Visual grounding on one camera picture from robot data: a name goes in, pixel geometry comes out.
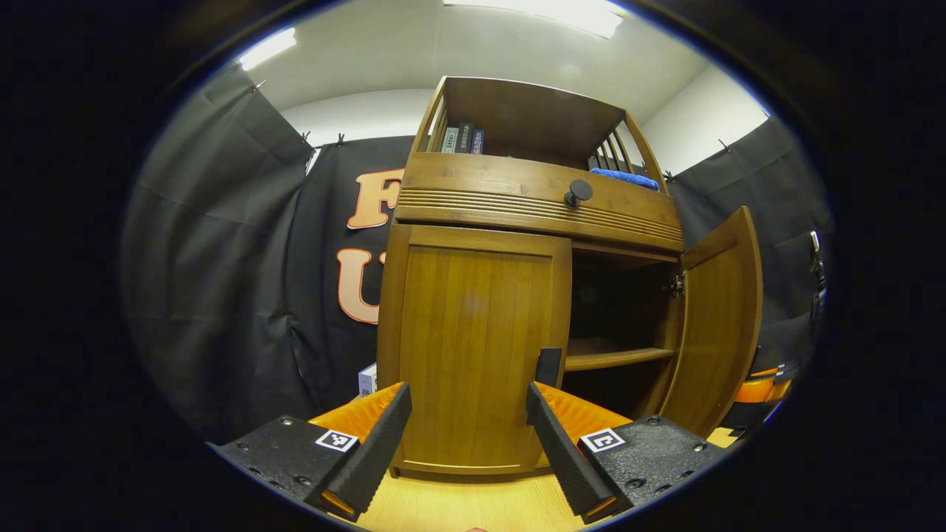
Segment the wooden cabinet door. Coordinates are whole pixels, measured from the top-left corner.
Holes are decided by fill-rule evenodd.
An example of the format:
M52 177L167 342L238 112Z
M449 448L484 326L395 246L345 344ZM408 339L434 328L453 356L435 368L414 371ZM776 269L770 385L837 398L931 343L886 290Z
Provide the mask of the wooden cabinet door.
M763 273L751 211L741 206L686 249L675 367L659 409L697 437L720 426L755 357Z
M396 471L531 471L526 393L542 351L567 351L572 242L536 233L393 225L378 317L378 385L406 383Z

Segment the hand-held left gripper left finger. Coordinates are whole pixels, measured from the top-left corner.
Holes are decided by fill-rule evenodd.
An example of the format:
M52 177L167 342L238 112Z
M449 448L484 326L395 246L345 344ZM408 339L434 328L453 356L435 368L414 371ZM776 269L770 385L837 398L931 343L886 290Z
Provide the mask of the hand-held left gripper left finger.
M280 415L211 448L274 491L355 522L368 511L411 414L411 387L395 383L312 420Z

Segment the long ceiling light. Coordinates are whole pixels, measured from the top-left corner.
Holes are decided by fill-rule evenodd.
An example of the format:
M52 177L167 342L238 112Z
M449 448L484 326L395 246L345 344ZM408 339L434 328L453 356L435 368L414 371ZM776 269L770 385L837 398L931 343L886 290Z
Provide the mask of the long ceiling light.
M275 58L284 51L290 50L296 45L296 30L294 27L288 27L280 33L274 33L257 44L254 44L249 50L237 58L237 63L244 71L256 68L258 65Z

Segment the dark metal clamp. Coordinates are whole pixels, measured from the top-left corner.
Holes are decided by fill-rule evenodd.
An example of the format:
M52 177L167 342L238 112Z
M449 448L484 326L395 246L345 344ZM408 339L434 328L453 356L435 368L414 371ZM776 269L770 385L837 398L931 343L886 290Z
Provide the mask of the dark metal clamp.
M809 238L811 240L810 271L815 282L813 300L811 300L810 317L814 322L817 320L823 307L823 299L826 293L826 273L823 260L821 259L818 233L816 231L810 231Z

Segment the wooden inner shelf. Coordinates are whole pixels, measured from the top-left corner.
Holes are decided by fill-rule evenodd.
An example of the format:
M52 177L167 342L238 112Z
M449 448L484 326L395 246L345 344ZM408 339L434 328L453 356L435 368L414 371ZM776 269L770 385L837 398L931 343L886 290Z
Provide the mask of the wooden inner shelf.
M636 348L614 352L574 352L565 357L565 372L581 372L619 366L632 366L645 361L672 358L676 351L666 348Z

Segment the black backdrop cloth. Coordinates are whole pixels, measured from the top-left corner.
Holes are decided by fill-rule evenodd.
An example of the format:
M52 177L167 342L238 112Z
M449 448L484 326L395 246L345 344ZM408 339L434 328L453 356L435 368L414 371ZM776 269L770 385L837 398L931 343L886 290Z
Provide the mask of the black backdrop cloth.
M311 147L234 66L191 94L133 185L120 276L144 367L202 439L320 415L375 361L381 255L432 94L335 98L341 147Z

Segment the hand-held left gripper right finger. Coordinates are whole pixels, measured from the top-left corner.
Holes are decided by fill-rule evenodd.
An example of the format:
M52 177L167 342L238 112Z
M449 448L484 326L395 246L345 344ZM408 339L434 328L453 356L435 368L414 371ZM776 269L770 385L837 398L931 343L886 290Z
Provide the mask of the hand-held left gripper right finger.
M586 525L652 504L729 454L662 415L629 420L537 381L525 408L565 501Z

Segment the blue folded towel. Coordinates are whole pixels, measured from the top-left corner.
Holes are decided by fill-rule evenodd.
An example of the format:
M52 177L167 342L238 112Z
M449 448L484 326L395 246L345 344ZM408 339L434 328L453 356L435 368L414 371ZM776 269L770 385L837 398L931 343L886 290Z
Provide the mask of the blue folded towel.
M642 188L650 189L650 191L660 191L659 183L655 180L639 175L636 173L628 173L623 171L611 171L606 168L592 168L590 173L597 175L605 176L611 179L619 180L628 184L634 184L637 186L642 186Z

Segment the wooden ribbed drawer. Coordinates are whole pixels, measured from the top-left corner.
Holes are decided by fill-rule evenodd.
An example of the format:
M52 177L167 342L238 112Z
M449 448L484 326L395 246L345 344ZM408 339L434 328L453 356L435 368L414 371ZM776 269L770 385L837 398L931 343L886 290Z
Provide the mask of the wooden ribbed drawer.
M564 194L582 179L593 197L571 208ZM393 211L399 223L443 223L550 233L683 252L673 198L619 180L529 160L416 152Z

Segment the wooden double-door shoe cabinet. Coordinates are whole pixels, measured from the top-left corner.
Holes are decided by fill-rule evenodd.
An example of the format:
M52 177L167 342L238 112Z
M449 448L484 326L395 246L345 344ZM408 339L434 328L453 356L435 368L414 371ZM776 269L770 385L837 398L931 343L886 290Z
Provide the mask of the wooden double-door shoe cabinet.
M462 122L484 131L484 152L474 155L529 160L580 171L606 168L636 173L658 182L659 192L673 198L646 137L629 112L618 106L527 82L445 77L426 108L409 156L416 152L442 154L445 128L458 127ZM399 223L395 216L393 225L534 233L470 225ZM673 255L642 246L536 234L572 242L570 337L557 388L587 400L603 400L626 417L660 415L675 368L683 307L683 299L672 299L666 285L672 274L679 272L682 253L693 245L684 240L683 252ZM614 352L648 347L676 353L672 358L632 366L564 371L570 351Z

